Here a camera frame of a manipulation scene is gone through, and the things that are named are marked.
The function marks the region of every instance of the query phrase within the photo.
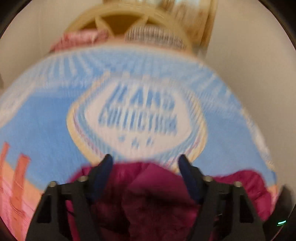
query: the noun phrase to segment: screw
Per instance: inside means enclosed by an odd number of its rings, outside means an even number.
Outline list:
[[[203,179],[204,179],[205,182],[208,182],[208,183],[213,181],[213,178],[211,176],[204,176]]]
[[[49,183],[49,187],[51,187],[51,188],[53,188],[53,187],[55,187],[57,185],[57,182],[56,181],[52,181],[52,182],[50,182]]]
[[[239,181],[234,182],[233,185],[236,186],[237,188],[242,187],[242,183]]]
[[[78,178],[78,181],[82,183],[82,182],[87,181],[87,179],[88,179],[87,176],[81,176],[81,177]]]

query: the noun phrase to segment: magenta cloth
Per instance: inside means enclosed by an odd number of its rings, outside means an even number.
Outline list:
[[[90,170],[83,167],[70,181]],[[271,195],[259,174],[246,170],[214,179],[240,181],[261,219],[270,216]],[[73,211],[71,203],[67,207]],[[186,240],[198,210],[181,176],[146,162],[115,164],[102,198],[91,207],[106,241]],[[79,241],[74,218],[68,217],[73,240]]]

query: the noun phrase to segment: green led light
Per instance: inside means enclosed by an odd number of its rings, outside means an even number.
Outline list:
[[[284,225],[286,221],[279,222],[277,226]]]

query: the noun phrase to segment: pink cloth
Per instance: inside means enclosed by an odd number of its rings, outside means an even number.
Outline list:
[[[58,52],[78,46],[89,46],[105,42],[109,37],[107,29],[102,30],[81,30],[77,32],[65,33],[63,37],[54,43],[50,52]]]
[[[87,175],[82,168],[70,181]],[[242,182],[259,216],[270,216],[271,195],[260,175],[241,171],[216,177],[224,183]],[[106,241],[183,241],[194,224],[199,206],[189,197],[181,176],[153,163],[115,164],[102,198],[91,207]],[[69,215],[73,240],[79,235]]]

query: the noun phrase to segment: printed logo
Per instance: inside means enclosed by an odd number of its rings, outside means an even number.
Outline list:
[[[170,80],[105,75],[73,104],[67,118],[74,142],[90,162],[155,159],[173,166],[179,154],[196,158],[206,124],[193,92]]]

